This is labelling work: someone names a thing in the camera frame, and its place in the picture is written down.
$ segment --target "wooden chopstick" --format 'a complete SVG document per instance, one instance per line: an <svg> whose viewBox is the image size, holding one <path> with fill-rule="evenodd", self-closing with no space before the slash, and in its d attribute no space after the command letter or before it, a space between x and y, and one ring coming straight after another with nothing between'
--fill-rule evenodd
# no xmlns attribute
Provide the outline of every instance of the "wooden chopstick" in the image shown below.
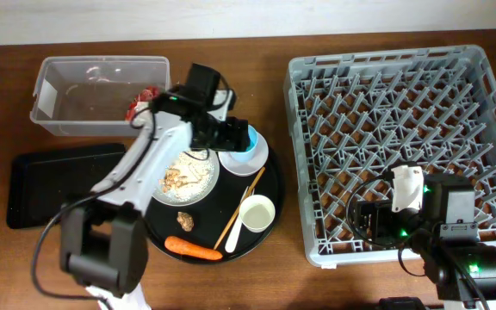
<svg viewBox="0 0 496 310"><path fill-rule="evenodd" d="M254 190L254 188L256 187L256 184L257 182L259 181L259 178L262 177L262 175L264 174L265 172L265 167L262 167L262 169L258 172L256 178L254 179L254 182L251 183L250 185L250 188L248 188L248 190L246 190L244 196L242 197L242 200L240 201L239 203L239 206L237 207L237 209L234 211L234 214L232 214L232 217L231 219L229 220L229 222L227 223L227 225L225 226L225 229L223 230L223 232L221 233L220 235L220 238L217 239L217 242L215 243L214 245L214 250L217 249L218 246L220 246L220 243L221 243L221 240L223 240L223 237L225 237L225 235L227 234L227 232L229 231L229 228L231 228L231 226L233 225L234 221L237 219L237 216L239 215L239 211L240 211L240 205L242 204L242 202L248 198L250 195L251 195L251 192Z"/></svg>

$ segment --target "black tray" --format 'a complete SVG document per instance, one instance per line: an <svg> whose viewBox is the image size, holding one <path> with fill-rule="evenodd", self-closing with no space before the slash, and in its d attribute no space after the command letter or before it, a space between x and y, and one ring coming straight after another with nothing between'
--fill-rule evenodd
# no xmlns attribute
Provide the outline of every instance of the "black tray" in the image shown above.
<svg viewBox="0 0 496 310"><path fill-rule="evenodd" d="M89 192L125 152L123 144L112 143L17 156L11 165L7 225L45 225L69 194Z"/></svg>
<svg viewBox="0 0 496 310"><path fill-rule="evenodd" d="M278 159L271 148L267 163L265 163L265 172L257 183L255 191L255 194L269 197L275 204L275 219L265 231L254 233L242 227L239 242L233 253L225 251L227 234L217 249L223 254L223 258L219 261L178 255L168 251L164 247L164 241L169 236L177 236L196 245L214 248L215 242L239 205L246 186L250 186L255 177L256 174L249 177L235 176L220 164L220 177L214 189L199 202L186 207L171 207L152 199L145 214L149 238L164 253L191 264L218 264L244 256L264 241L281 216L284 179ZM192 232L185 232L177 222L179 211L192 215L195 221L195 228Z"/></svg>

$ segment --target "white saucer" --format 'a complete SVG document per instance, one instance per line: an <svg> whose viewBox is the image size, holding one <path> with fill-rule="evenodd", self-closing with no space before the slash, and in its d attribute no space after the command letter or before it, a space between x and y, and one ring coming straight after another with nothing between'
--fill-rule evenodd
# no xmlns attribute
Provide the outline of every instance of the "white saucer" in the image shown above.
<svg viewBox="0 0 496 310"><path fill-rule="evenodd" d="M218 152L217 156L220 158L223 167L235 176L248 177L258 172L267 162L269 156L269 147L265 138L257 133L257 145L254 157L245 163L239 163L229 152Z"/></svg>

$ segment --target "wooden table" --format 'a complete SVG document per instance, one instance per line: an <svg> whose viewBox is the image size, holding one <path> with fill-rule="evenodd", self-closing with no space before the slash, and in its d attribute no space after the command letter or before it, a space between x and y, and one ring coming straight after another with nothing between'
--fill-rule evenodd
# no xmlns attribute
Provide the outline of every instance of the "wooden table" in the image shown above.
<svg viewBox="0 0 496 310"><path fill-rule="evenodd" d="M0 46L0 308L96 308L94 302L51 300L34 290L28 272L40 229L11 230L5 224L5 214L14 156L103 141L131 141L54 137L28 118L34 103L34 81L45 57L104 54L165 56L170 60L172 83L184 80L191 62L221 71L239 96L233 114L257 126L278 153L287 180L278 226L254 252L236 262L188 265L151 246L142 284L153 309L357 308L375 304L381 297L407 295L417 296L425 304L437 304L430 281L405 274L398 263L321 270L307 262L282 83L293 57L461 44L484 47L496 77L496 30ZM83 293L60 272L58 252L59 230L55 229L40 257L42 284L52 291ZM418 268L421 264L415 261L409 266Z"/></svg>

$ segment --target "orange carrot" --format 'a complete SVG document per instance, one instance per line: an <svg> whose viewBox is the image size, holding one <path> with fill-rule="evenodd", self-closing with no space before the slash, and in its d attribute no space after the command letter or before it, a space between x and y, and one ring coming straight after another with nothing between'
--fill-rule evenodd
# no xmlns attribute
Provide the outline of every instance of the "orange carrot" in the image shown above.
<svg viewBox="0 0 496 310"><path fill-rule="evenodd" d="M181 255L189 255L191 257L198 257L208 260L220 260L223 255L216 250L203 248L199 245L193 245L188 241L178 237L170 236L165 239L165 248Z"/></svg>

